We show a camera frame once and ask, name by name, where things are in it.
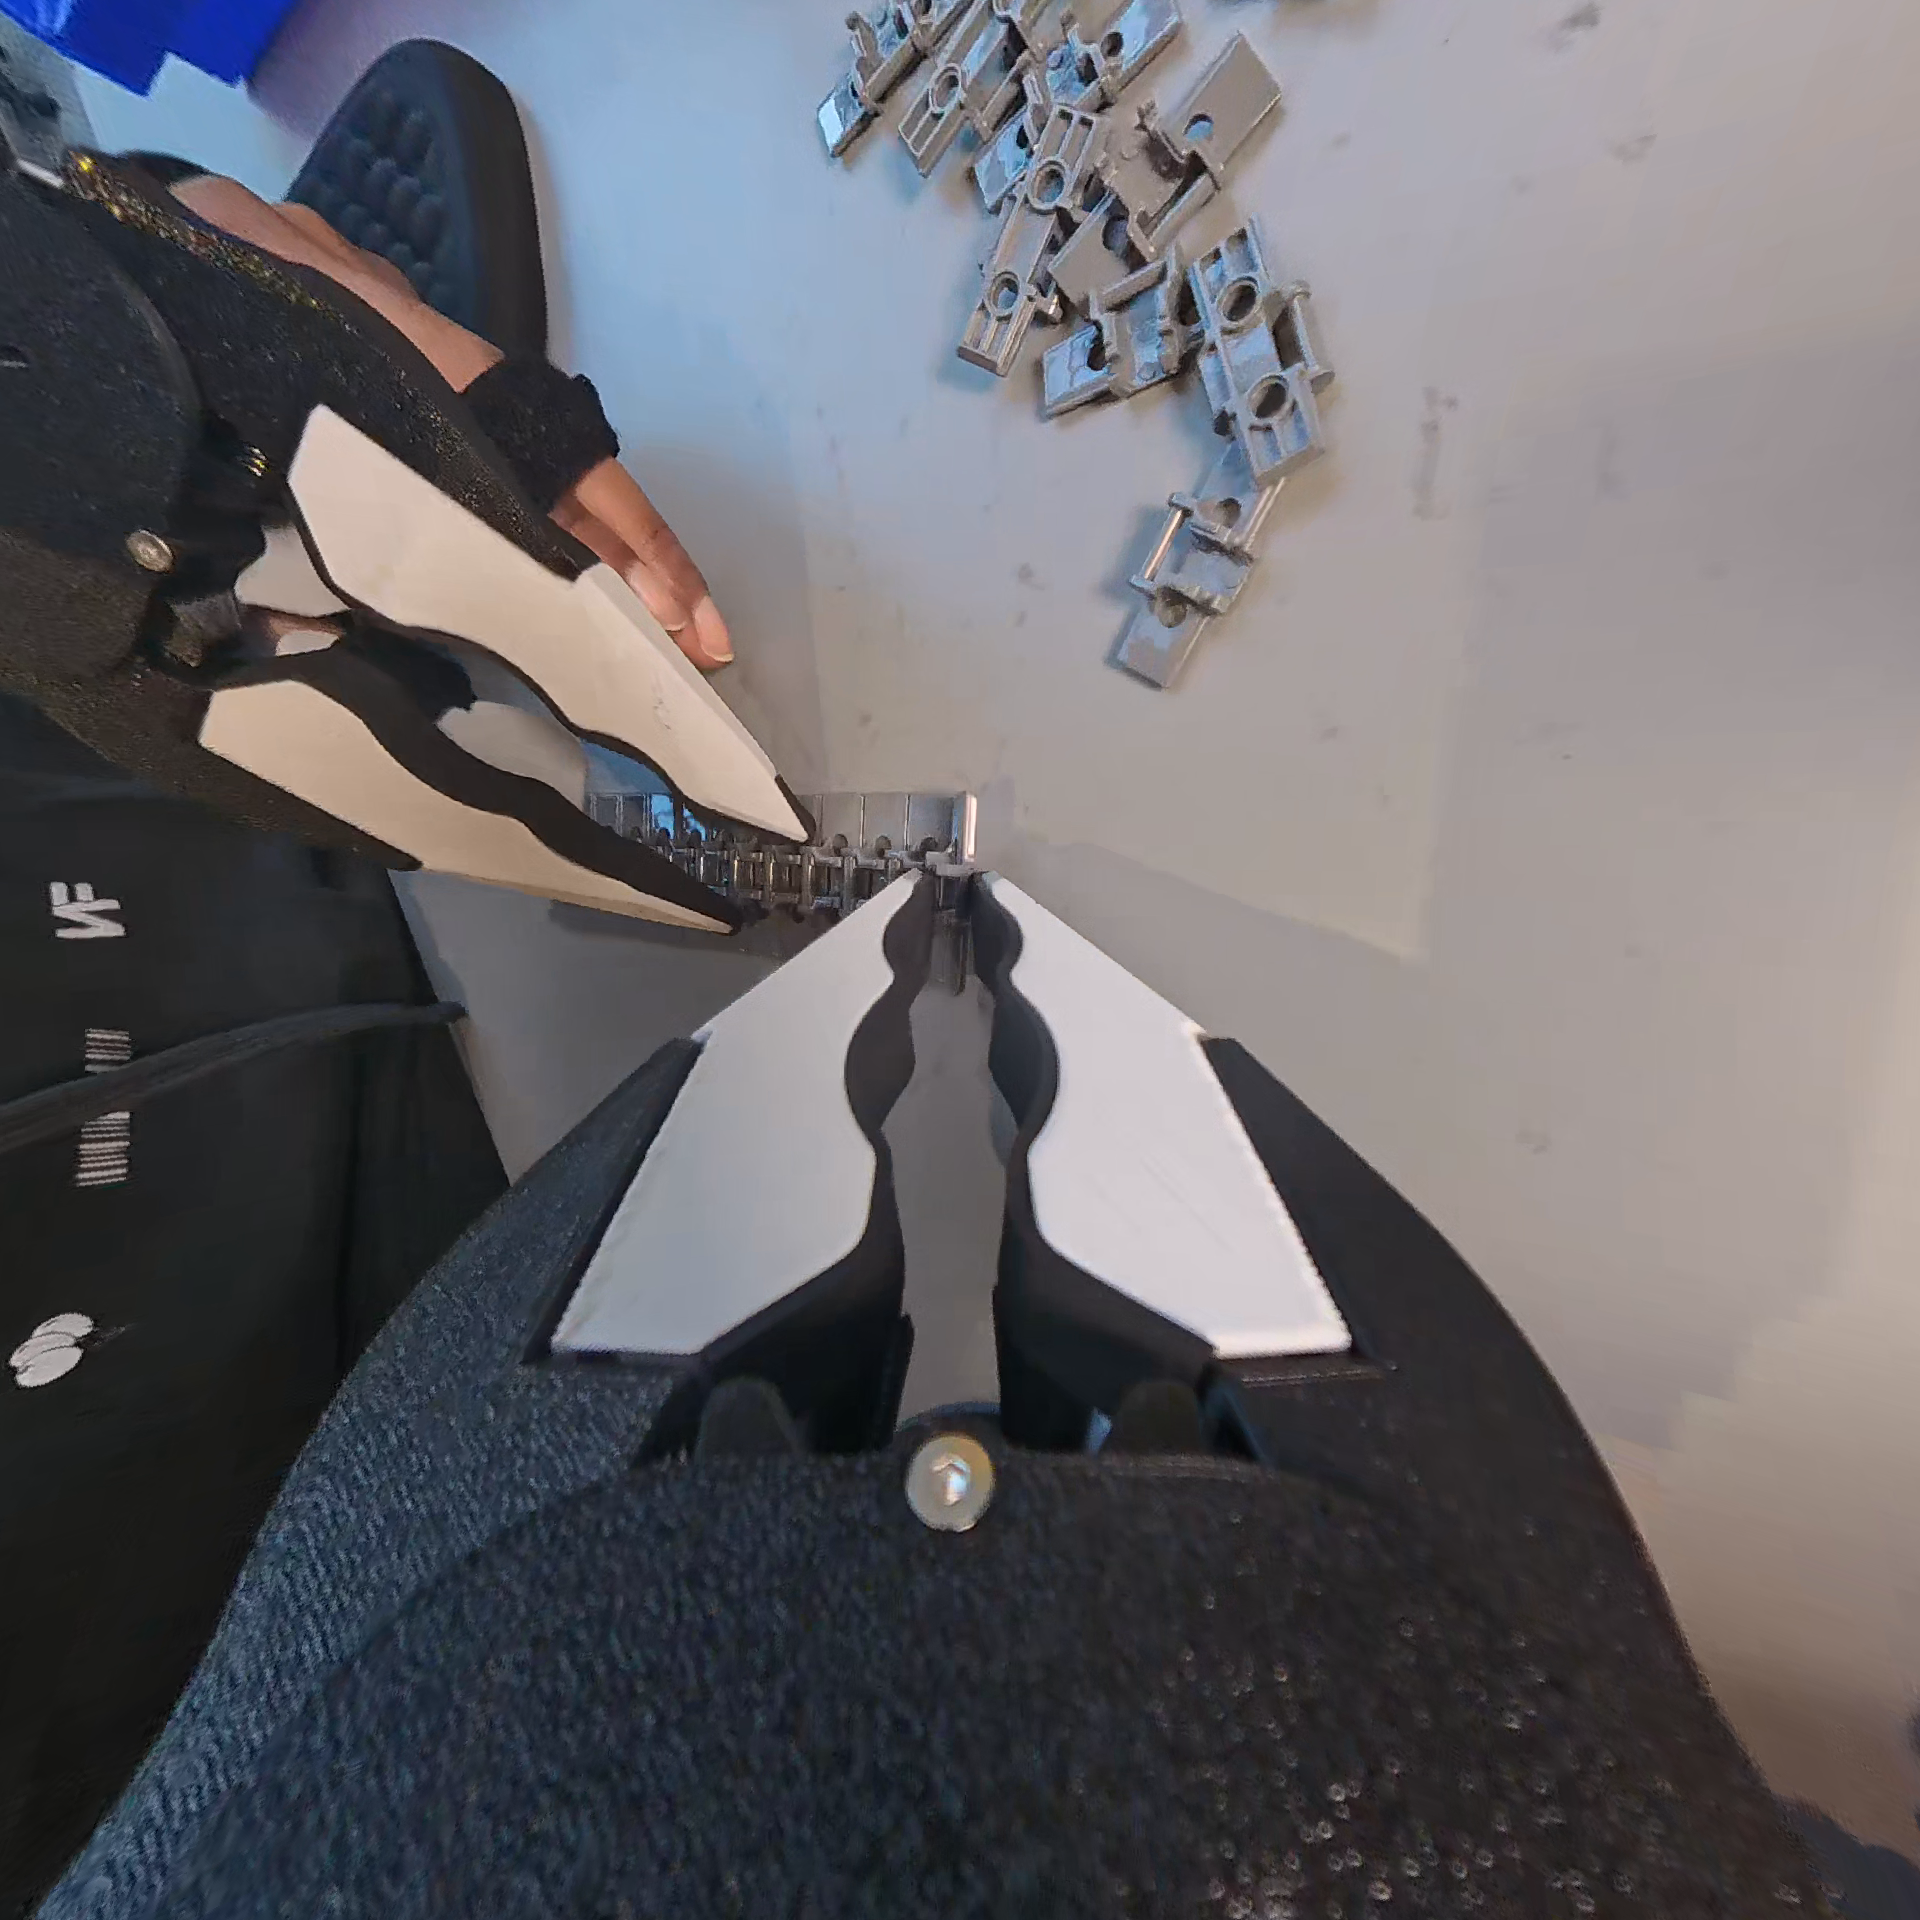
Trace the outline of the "blue plastic bin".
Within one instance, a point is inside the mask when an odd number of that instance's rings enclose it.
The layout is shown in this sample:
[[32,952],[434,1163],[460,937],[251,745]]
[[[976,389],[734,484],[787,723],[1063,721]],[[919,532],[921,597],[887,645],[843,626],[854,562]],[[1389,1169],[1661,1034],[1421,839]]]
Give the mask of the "blue plastic bin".
[[6,4],[41,43],[99,80],[147,97],[178,60],[219,84],[251,84],[299,2]]

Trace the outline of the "person's black hooded sweater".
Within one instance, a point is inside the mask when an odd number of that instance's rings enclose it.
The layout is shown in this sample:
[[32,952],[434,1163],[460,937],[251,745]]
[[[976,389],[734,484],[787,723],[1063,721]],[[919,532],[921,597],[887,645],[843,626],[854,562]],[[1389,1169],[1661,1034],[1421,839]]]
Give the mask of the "person's black hooded sweater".
[[325,1036],[4,1147],[2,1887],[126,1789],[339,1385],[506,1191],[391,874],[2,723],[4,1104],[269,1021]]

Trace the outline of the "pile of grey track links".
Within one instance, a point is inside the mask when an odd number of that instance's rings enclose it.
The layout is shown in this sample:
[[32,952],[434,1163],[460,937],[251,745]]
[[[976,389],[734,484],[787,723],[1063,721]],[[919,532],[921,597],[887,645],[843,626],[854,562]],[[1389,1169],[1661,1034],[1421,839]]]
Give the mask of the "pile of grey track links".
[[958,362],[1011,378],[1045,334],[1039,413],[1052,421],[1198,384],[1213,467],[1167,497],[1108,656],[1174,689],[1245,595],[1284,486],[1328,450],[1334,369],[1310,284],[1280,275],[1254,219],[1191,245],[1280,117],[1282,84],[1234,36],[1173,106],[1143,95],[1184,34],[1173,2],[878,2],[845,28],[850,58],[819,108],[828,156],[893,126],[930,180],[965,152],[993,225]]

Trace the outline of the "person's left hand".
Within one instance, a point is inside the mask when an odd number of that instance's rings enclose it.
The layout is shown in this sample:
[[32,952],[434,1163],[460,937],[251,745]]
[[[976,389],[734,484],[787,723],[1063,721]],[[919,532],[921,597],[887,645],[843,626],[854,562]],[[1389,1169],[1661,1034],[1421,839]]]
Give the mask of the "person's left hand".
[[[265,202],[221,176],[186,178],[173,195],[214,226],[336,278],[421,349],[454,391],[467,391],[502,362],[491,343],[434,312],[391,262],[349,243],[313,210]],[[621,462],[589,469],[552,517],[623,574],[697,667],[717,671],[734,662],[728,624],[702,569]]]

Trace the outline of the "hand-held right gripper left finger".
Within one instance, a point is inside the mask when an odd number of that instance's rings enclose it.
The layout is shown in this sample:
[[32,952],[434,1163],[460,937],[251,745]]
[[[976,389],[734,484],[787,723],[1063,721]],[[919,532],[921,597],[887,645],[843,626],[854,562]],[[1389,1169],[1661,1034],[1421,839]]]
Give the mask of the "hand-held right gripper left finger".
[[719,1356],[802,1300],[897,1311],[886,1124],[924,986],[926,880],[904,876],[710,1021],[554,1350]]

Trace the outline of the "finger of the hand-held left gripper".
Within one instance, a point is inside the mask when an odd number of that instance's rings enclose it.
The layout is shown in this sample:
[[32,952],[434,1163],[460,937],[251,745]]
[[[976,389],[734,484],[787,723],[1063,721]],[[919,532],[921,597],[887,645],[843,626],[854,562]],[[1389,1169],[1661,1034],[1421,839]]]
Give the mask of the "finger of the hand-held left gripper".
[[415,869],[669,928],[734,936],[741,910],[673,858],[589,817],[560,782],[560,730],[480,704],[510,767],[471,754],[384,667],[345,645],[271,660],[217,686],[201,745]]
[[397,630],[484,650],[702,813],[813,837],[771,758],[612,567],[565,578],[328,408],[310,417],[289,487],[339,599]]

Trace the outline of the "grey plastic track link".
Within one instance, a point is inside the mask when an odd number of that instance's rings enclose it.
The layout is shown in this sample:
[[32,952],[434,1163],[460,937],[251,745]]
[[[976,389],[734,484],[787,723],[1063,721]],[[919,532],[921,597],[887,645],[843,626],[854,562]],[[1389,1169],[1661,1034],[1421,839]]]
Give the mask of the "grey plastic track link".
[[960,860],[932,858],[924,873],[932,884],[930,984],[960,997],[973,973],[973,906],[978,873]]

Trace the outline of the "grey desk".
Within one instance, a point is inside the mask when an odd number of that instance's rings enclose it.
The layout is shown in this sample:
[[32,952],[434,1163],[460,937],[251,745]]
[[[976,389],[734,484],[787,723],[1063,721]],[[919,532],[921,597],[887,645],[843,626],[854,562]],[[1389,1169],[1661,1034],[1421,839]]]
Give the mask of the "grey desk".
[[1776,1789],[1917,1858],[1917,4],[1186,4],[1284,110],[1330,456],[1174,691],[1106,660],[1197,391],[956,360],[967,160],[815,115],[847,4],[310,4],[251,93],[80,76],[280,195],[393,43],[541,175],[558,356],[789,782],[1256,1052],[1476,1265]]

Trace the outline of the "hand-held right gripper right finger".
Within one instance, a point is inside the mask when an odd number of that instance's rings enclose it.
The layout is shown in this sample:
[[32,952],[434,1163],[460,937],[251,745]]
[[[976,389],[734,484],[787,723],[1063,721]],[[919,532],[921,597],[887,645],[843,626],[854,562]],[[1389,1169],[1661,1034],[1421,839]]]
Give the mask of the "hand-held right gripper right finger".
[[1011,917],[1011,989],[1058,1063],[1028,1154],[1043,1245],[1215,1358],[1348,1354],[1197,1021],[1011,882],[984,886]]

